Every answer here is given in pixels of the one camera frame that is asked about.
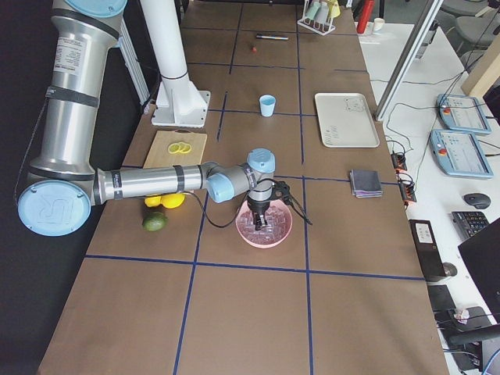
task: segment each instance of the white tray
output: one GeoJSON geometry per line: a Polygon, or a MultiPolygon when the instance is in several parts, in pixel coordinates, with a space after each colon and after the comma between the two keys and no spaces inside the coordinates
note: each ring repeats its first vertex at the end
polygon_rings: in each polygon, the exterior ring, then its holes
{"type": "Polygon", "coordinates": [[[380,142],[364,95],[314,95],[323,144],[332,148],[373,148],[380,142]]]}

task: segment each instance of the red bottle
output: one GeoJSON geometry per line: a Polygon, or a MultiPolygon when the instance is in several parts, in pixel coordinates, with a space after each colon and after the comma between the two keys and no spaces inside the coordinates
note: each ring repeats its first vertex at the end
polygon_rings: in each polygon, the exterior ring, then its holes
{"type": "Polygon", "coordinates": [[[365,32],[366,24],[370,19],[374,5],[375,0],[366,0],[365,5],[362,8],[361,16],[359,17],[358,27],[356,28],[358,34],[362,34],[365,32]]]}

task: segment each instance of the folded cloth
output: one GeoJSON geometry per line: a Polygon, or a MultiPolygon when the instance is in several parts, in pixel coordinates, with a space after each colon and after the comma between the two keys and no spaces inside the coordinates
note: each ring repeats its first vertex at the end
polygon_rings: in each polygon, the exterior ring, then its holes
{"type": "Polygon", "coordinates": [[[357,198],[382,196],[382,185],[376,170],[351,170],[352,194],[357,198]]]}

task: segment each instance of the blue and white device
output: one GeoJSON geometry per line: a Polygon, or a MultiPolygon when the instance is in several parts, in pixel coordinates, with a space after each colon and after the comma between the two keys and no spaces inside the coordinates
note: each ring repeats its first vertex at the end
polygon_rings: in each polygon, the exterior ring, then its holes
{"type": "Polygon", "coordinates": [[[430,144],[437,164],[457,177],[492,178],[486,156],[474,133],[464,130],[432,130],[430,144]]]}
{"type": "Polygon", "coordinates": [[[475,134],[491,133],[488,119],[477,98],[463,95],[437,96],[439,114],[445,126],[451,130],[468,130],[475,134]]]}

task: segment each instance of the blue joint cap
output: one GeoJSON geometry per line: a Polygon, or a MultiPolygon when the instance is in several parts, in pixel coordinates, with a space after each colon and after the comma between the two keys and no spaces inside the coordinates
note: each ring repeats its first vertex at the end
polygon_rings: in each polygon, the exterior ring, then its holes
{"type": "Polygon", "coordinates": [[[216,173],[206,179],[207,190],[210,198],[215,203],[229,201],[234,197],[234,186],[229,178],[221,173],[216,173]]]}
{"type": "Polygon", "coordinates": [[[46,180],[32,184],[17,206],[23,224],[43,236],[63,236],[80,228],[91,213],[91,201],[75,184],[46,180]]]}
{"type": "Polygon", "coordinates": [[[276,169],[274,154],[267,148],[251,150],[247,157],[247,163],[253,170],[260,173],[273,173],[276,169]]]}
{"type": "Polygon", "coordinates": [[[65,0],[85,16],[94,18],[111,18],[120,14],[127,5],[127,0],[65,0]]]}

